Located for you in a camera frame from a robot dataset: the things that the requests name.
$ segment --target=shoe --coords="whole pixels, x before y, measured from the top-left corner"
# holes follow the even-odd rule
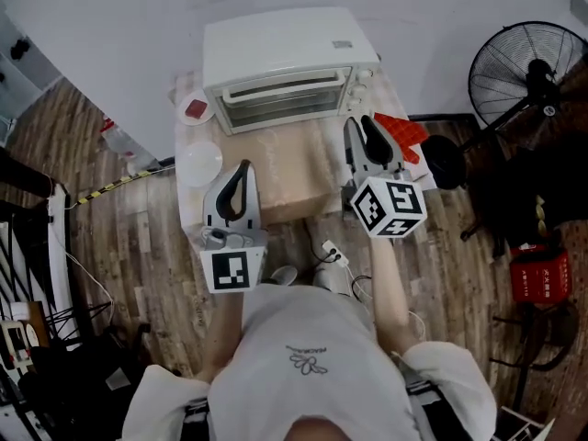
[[[298,276],[298,269],[292,265],[282,266],[272,273],[271,278],[274,279],[279,286],[289,286]]]
[[[314,273],[312,285],[317,288],[324,288],[335,294],[349,295],[349,284],[347,274],[341,272],[341,269],[329,269],[326,266],[320,266]]]

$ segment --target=white cloth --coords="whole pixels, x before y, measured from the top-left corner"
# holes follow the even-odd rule
[[[468,351],[421,343],[403,359],[439,385],[474,441],[491,438],[495,402]],[[145,373],[123,437],[176,441],[182,407],[208,393],[218,441],[281,441],[305,415],[329,419],[352,440],[420,440],[404,380],[376,344],[368,313],[325,289],[261,284],[247,294],[243,340],[210,387],[161,371]]]

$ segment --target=white wall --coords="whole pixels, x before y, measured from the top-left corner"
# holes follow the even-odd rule
[[[586,29],[569,0],[5,0],[58,69],[159,158],[171,154],[173,75],[201,64],[206,23],[293,6],[348,6],[409,113],[471,111],[477,50],[526,19]]]

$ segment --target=black chair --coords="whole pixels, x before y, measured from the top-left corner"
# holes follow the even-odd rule
[[[25,374],[18,386],[52,439],[120,438],[145,369],[138,355],[148,332],[148,324],[140,325],[130,347],[108,327],[72,351],[64,345],[32,348],[36,372]]]
[[[513,403],[513,410],[518,412],[521,408],[529,370],[548,372],[563,361],[570,353],[578,335],[580,316],[573,303],[563,301],[543,311],[533,304],[524,304],[522,321],[498,317],[493,319],[497,322],[518,325],[522,329],[520,342],[523,350],[514,363],[490,358],[493,363],[521,369]],[[549,362],[537,364],[535,361],[546,345],[558,347],[560,350]]]

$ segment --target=white table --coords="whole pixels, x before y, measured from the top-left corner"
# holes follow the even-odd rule
[[[198,73],[176,79],[175,103],[200,86]],[[369,111],[406,119],[394,87],[383,73],[373,80],[367,101]],[[309,217],[341,209],[340,188],[350,178],[345,163],[343,126],[347,116],[312,119],[226,136],[216,120],[196,127],[175,124],[175,158],[190,143],[213,141],[223,154],[223,171],[242,159],[251,160],[260,193],[264,225]],[[418,165],[406,164],[423,189],[435,187],[420,146]],[[208,187],[193,188],[177,181],[182,228],[195,244],[202,226],[202,200]]]

